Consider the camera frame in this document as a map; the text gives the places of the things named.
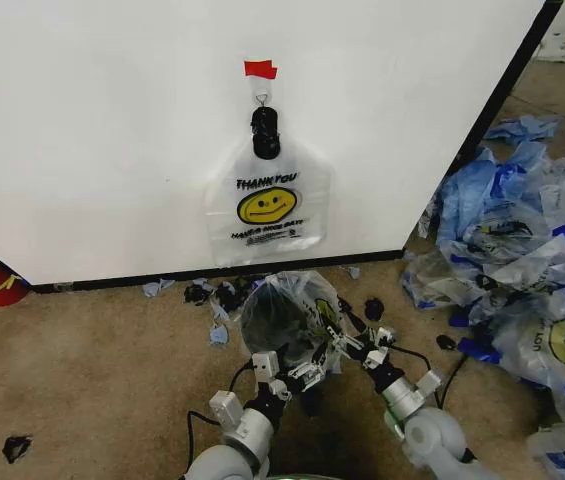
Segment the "metal hook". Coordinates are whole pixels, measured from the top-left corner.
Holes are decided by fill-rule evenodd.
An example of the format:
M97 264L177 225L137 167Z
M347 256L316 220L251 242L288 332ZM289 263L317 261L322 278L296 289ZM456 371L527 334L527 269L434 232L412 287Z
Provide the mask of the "metal hook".
M255 96L255 99L260 102L260 106L263 107L266 102L269 100L269 94L268 93L259 93Z

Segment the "smiley face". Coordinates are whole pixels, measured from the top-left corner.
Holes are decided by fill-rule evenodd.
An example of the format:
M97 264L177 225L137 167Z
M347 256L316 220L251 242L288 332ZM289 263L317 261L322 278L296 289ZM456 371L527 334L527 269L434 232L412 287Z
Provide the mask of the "smiley face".
M282 187L258 190L244 197L238 205L238 217L244 223L267 225L279 222L293 211L298 197Z

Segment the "red tape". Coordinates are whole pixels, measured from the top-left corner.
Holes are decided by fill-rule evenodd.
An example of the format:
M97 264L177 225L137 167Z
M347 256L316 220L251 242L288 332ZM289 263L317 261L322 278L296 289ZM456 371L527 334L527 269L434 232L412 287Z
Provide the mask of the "red tape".
M272 60L264 60L262 62L244 61L244 74L247 77L253 75L274 80L277 73L278 69L273 66Z

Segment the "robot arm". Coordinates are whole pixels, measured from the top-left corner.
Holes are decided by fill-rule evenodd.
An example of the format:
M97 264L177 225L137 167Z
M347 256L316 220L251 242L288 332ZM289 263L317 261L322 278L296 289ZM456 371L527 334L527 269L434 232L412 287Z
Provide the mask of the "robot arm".
M253 355L258 393L244 407L233 392L219 391L209 402L222 427L222 445L205 450L184 475L186 480L264 480L271 439L293 395L321 382L324 349L313 361L282 372L276 352Z
M426 407L427 398L442 384L441 376L429 370L412 384L404 371L389 360L394 332L385 328L377 332L369 330L355 316L351 323L360 333L353 339L336 325L329 325L327 330L334 337L336 348L348 358L359 361L373 380L376 393L386 403L384 422L402 442L402 450L409 461L417 468L428 467L443 480L497 479L497 475L486 470L467 448L457 420L439 408Z
M351 337L328 318L321 318L332 345L345 357L360 362L373 380L376 393L386 403L384 422L402 442L402 450L414 466L428 467L442 480L498 478L475 460L455 418L438 408L426 407L428 397L441 385L441 377L429 370L413 384L403 370L390 362L393 331L369 330L353 316L351 321L360 334ZM264 480L269 470L271 439L284 408L293 395L324 379L326 348L325 343L311 362L286 373L280 371L276 352L254 354L256 398L244 407L233 392L220 391L211 399L211 409L223 431L222 445L204 451L183 478Z

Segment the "black cable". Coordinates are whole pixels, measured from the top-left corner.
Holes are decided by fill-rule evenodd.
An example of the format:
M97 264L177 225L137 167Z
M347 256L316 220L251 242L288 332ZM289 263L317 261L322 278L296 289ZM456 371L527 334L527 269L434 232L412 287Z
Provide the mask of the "black cable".
M186 465L187 471L193 465L193 453L194 453L194 444L193 444L193 417L199 418L203 422L208 423L209 425L220 425L219 422L210 419L209 417L205 417L201 413L194 412L193 410L189 410L186 414L186 426L189 429L189 462Z
M398 352L406 353L407 355L413 355L414 357L418 357L418 358L424 360L424 363L426 364L427 370L432 370L431 362L429 362L429 359L426 358L424 355L422 355L420 352L415 352L413 350L409 350L408 348L402 348L402 347L398 347L396 345L389 345L389 348L392 349L392 350L396 350ZM434 392L433 396L435 397L435 404L437 405L438 408L441 409L442 403L440 402L440 398L438 397L438 392Z
M440 401L440 408L441 409L444 409L444 401L446 400L446 394L449 392L449 386L451 385L451 382L453 381L455 376L460 371L460 368L462 368L462 365L464 365L466 363L466 360L468 358L469 358L469 356L466 353L463 354L460 361L455 365L455 368L451 372L451 375L449 375L449 379L446 381L446 385L444 385L444 390L442 390L442 399Z
M253 360L249 360L244 365L242 365L238 369L237 372L235 372L235 375L233 375L233 378L231 379L231 385L229 386L229 392L232 392L233 389L235 388L235 384L237 383L238 378L240 378L240 375L242 374L242 372L246 372L247 370L253 370Z

